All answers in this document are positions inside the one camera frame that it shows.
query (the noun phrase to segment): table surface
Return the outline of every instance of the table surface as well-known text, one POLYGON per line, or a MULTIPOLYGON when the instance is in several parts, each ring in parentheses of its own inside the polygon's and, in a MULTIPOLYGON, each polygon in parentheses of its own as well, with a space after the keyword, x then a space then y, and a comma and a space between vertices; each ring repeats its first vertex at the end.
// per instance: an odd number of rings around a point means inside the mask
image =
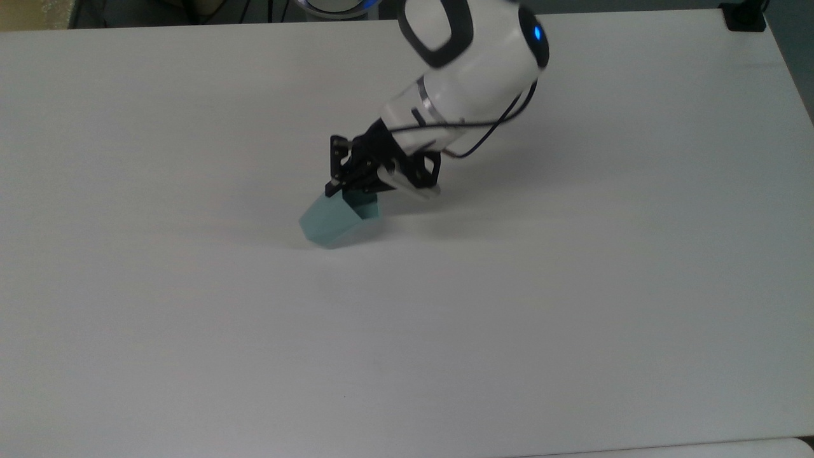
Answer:
POLYGON ((0 454, 814 433, 814 129, 772 34, 541 20, 527 112, 333 250, 297 218, 425 70, 396 22, 0 34, 0 454))

